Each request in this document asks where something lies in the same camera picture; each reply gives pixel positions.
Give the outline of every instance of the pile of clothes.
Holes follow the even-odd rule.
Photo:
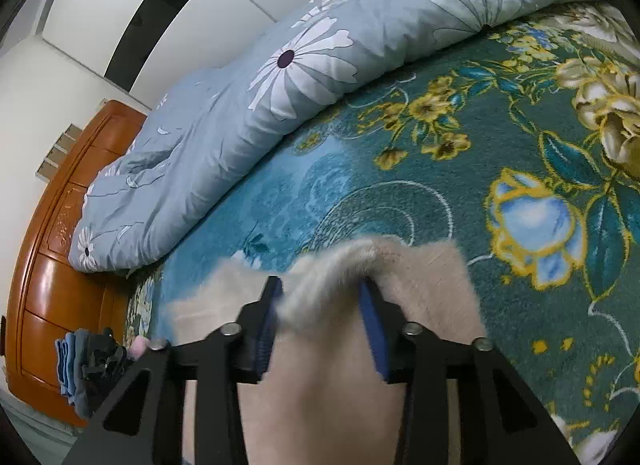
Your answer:
[[[79,418],[88,420],[129,367],[127,350],[117,344],[109,328],[102,334],[80,328],[56,339],[55,346],[60,394]]]

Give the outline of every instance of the folded clothes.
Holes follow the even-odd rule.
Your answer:
[[[56,346],[56,356],[58,357],[58,363],[56,364],[56,376],[58,378],[58,383],[60,384],[60,394],[64,395],[66,393],[66,384],[63,371],[65,367],[65,350],[63,347],[66,343],[64,339],[56,339],[54,344]]]
[[[88,420],[91,418],[92,410],[89,407],[86,385],[82,379],[82,365],[87,363],[86,346],[89,337],[89,330],[84,328],[76,330],[76,354],[74,356],[74,385],[76,387],[74,395],[74,409],[76,415]]]
[[[74,383],[74,357],[76,356],[76,335],[67,333],[65,335],[66,355],[64,375],[66,379],[66,395],[69,397],[69,404],[73,403],[76,393],[76,384]]]

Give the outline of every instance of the blue gripper pad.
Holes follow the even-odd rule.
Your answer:
[[[389,378],[389,360],[385,334],[378,314],[373,307],[369,286],[364,279],[361,279],[358,283],[358,304],[360,305],[360,313],[367,332],[367,339],[369,339],[369,347],[371,348],[373,362],[376,365],[376,371],[382,375],[384,381],[387,381]]]
[[[262,377],[269,369],[273,341],[277,330],[277,316],[275,305],[282,297],[282,281],[274,280],[274,289],[271,295],[269,311],[260,327],[255,344],[255,371]]]

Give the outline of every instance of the air vent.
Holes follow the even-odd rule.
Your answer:
[[[69,127],[65,130],[64,133],[60,135],[56,143],[53,144],[53,147],[47,153],[38,170],[36,171],[36,176],[41,180],[45,180],[46,182],[50,182],[50,180],[54,177],[60,165],[62,165],[63,160],[65,159],[67,153],[71,151],[71,148],[76,143],[76,140],[80,137],[82,133],[82,129],[73,124],[69,125]]]

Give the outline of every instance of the bed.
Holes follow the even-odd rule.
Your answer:
[[[574,444],[611,434],[640,391],[640,194],[635,170],[611,163],[580,112],[630,97],[638,75],[580,31],[579,16],[601,11],[614,12],[543,10],[329,106],[149,271],[127,339],[172,339],[172,302],[196,295],[223,257],[286,271],[300,254],[358,235],[453,238],[491,338]],[[612,74],[630,85],[614,90]],[[419,111],[425,103],[443,114]]]
[[[171,339],[169,305],[220,257],[285,271],[364,233],[453,238],[490,336],[573,441],[614,431],[640,397],[638,42],[603,2],[389,1],[312,0],[170,89],[84,182],[71,264],[140,268],[129,343]],[[307,54],[326,73],[302,96]]]
[[[68,263],[84,194],[98,171],[122,156],[145,116],[110,101],[89,122],[47,185],[22,242],[6,315],[9,390],[52,418],[83,426],[60,395],[54,340],[67,331],[124,330],[130,283],[114,273],[89,275]]]

